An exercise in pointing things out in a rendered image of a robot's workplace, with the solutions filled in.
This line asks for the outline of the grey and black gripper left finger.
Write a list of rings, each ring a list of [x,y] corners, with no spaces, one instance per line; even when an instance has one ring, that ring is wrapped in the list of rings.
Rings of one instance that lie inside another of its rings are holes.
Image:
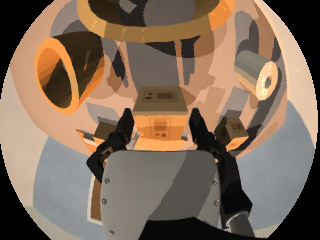
[[[94,151],[86,162],[91,172],[101,184],[105,159],[108,159],[108,156],[114,151],[127,149],[126,144],[129,145],[131,141],[135,121],[130,108],[125,108],[118,124],[115,132],[111,132],[108,135],[108,139],[97,146],[96,152]]]

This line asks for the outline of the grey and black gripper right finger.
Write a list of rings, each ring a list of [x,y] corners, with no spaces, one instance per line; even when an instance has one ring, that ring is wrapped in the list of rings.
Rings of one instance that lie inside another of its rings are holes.
[[[218,169],[220,186],[231,174],[236,167],[236,160],[227,152],[226,147],[215,139],[212,132],[208,132],[207,126],[198,108],[193,108],[189,127],[194,145],[197,145],[197,150],[210,152],[215,159],[218,160],[220,168]],[[201,144],[200,144],[201,143]]]

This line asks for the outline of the brown cardboard carton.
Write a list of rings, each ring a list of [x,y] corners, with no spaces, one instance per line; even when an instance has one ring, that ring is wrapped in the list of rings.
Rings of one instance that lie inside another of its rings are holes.
[[[132,113],[141,141],[180,141],[188,109],[180,86],[141,86]]]
[[[214,134],[227,150],[236,149],[249,137],[241,120],[234,117],[223,117]]]

